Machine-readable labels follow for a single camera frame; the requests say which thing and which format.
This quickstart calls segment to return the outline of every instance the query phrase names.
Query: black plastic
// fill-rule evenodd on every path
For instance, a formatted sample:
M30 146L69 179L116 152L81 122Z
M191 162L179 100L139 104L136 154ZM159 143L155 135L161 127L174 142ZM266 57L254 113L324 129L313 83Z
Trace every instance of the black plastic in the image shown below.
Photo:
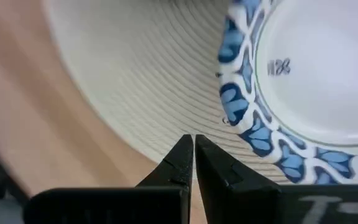
M278 185L205 136L196 136L197 177L209 224L272 223Z
M358 185L284 185L275 223L358 224Z
M55 189L36 195L26 224L187 224L190 219L193 140L184 135L137 187Z

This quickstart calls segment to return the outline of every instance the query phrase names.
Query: white bowl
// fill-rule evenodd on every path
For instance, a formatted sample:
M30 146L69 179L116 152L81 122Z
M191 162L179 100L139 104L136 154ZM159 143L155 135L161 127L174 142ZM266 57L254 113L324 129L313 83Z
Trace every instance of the white bowl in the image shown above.
M358 184L358 1L234 1L219 63L256 154L294 183Z
M183 134L204 134L262 175L288 182L222 122L216 54L231 0L44 3L67 72L135 150L158 163Z

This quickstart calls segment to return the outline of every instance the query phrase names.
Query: ridged ceramic surface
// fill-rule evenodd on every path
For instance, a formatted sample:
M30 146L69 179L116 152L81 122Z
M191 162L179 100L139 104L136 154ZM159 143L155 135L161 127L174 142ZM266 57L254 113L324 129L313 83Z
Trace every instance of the ridged ceramic surface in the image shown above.
M50 0L45 8L68 73L134 149L160 162L182 134L205 134L264 176L288 182L222 122L215 73L229 3Z

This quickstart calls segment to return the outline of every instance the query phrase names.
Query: bowl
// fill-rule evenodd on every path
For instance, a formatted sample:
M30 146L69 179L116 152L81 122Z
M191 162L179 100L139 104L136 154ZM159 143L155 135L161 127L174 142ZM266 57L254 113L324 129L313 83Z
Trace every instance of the bowl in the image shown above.
M219 50L227 119L297 184L358 184L358 2L238 0Z

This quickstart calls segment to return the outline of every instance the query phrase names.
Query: wooden table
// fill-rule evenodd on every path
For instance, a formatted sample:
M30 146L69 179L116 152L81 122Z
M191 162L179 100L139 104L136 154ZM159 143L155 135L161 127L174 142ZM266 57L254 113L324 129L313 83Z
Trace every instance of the wooden table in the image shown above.
M0 161L30 196L54 187L131 187L156 166L76 89L40 0L0 0ZM197 183L191 206L191 223L205 223Z

